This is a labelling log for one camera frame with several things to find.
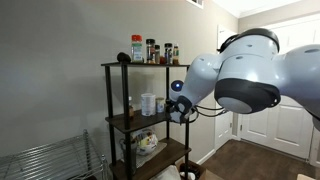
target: black metal shelving unit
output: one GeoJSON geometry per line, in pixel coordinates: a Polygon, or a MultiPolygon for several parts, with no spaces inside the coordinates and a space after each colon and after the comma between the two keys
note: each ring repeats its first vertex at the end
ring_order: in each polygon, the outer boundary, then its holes
{"type": "Polygon", "coordinates": [[[101,64],[105,68],[106,76],[106,89],[108,98],[108,113],[109,117],[106,117],[106,121],[109,122],[110,142],[111,142],[111,154],[112,163],[110,169],[113,172],[114,179],[150,179],[161,170],[165,169],[181,157],[185,157],[186,166],[189,160],[189,122],[185,123],[185,144],[181,144],[174,139],[170,138],[170,119],[166,118],[165,113],[157,113],[153,116],[142,116],[141,112],[135,112],[134,121],[129,119],[129,87],[128,87],[128,68],[165,68],[166,69],[166,98],[169,98],[169,81],[170,81],[170,68],[184,67],[188,70],[189,65],[167,65],[167,64],[133,64],[133,63],[106,63],[101,64]],[[112,101],[112,88],[111,88],[111,72],[110,68],[121,68],[122,73],[122,88],[123,88],[123,114],[113,115],[113,101],[112,101]],[[167,146],[154,158],[146,162],[142,167],[138,168],[134,175],[131,170],[131,144],[130,133],[157,123],[166,122],[166,138],[160,140],[160,142],[167,143],[167,146]],[[126,161],[128,165],[125,165],[122,161],[116,159],[115,149],[115,136],[114,128],[117,128],[120,132],[125,134],[126,139],[126,161]]]}

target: bottle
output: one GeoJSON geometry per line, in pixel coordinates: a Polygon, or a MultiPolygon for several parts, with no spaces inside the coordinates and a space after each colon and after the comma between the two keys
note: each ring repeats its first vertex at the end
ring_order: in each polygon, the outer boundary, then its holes
{"type": "Polygon", "coordinates": [[[129,118],[130,120],[133,120],[133,117],[134,117],[134,109],[133,109],[133,106],[132,106],[132,97],[129,96],[129,118]]]}
{"type": "Polygon", "coordinates": [[[137,34],[131,36],[131,59],[133,63],[143,63],[142,37],[137,34]]]}
{"type": "Polygon", "coordinates": [[[175,65],[179,65],[179,47],[178,47],[178,44],[175,44],[174,47],[173,47],[173,64],[175,65]]]}
{"type": "Polygon", "coordinates": [[[155,43],[154,39],[147,39],[147,63],[155,63],[155,43]]]}
{"type": "Polygon", "coordinates": [[[160,64],[160,46],[155,45],[155,62],[156,64],[160,64]]]}
{"type": "Polygon", "coordinates": [[[164,48],[165,48],[164,57],[166,58],[166,63],[172,64],[172,44],[165,43],[164,48]]]}

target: ceiling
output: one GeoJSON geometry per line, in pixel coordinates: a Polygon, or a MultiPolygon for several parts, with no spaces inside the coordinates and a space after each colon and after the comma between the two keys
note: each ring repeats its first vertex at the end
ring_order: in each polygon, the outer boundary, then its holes
{"type": "Polygon", "coordinates": [[[237,18],[250,16],[300,0],[213,0],[237,18]]]}

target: wire rack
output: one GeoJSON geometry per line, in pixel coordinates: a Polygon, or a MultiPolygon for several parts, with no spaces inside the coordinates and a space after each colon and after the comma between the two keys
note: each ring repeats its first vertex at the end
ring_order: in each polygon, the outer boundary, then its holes
{"type": "Polygon", "coordinates": [[[0,179],[106,179],[106,159],[89,134],[0,157],[0,179]]]}

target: gray wall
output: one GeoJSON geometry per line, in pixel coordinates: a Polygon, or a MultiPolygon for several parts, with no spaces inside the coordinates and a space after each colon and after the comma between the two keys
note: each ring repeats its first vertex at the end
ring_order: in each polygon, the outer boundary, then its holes
{"type": "MultiPolygon", "coordinates": [[[[178,42],[181,63],[215,52],[217,25],[237,31],[238,20],[205,1],[199,9],[186,1],[0,0],[0,156],[56,142],[88,129],[110,158],[107,103],[102,63],[130,52],[131,34],[155,38],[163,48],[178,42]]],[[[112,70],[115,114],[122,111],[119,69],[112,70]]],[[[139,96],[164,96],[164,71],[130,70],[135,109],[139,96]]],[[[185,69],[171,73],[184,79],[185,69]]],[[[213,106],[213,97],[203,102],[213,106]]],[[[213,149],[213,120],[191,126],[191,159],[213,149]]],[[[184,126],[172,135],[184,141],[184,126]]],[[[159,138],[164,125],[155,127],[159,138]]]]}
{"type": "Polygon", "coordinates": [[[302,0],[239,19],[239,32],[320,13],[319,0],[302,0]]]}

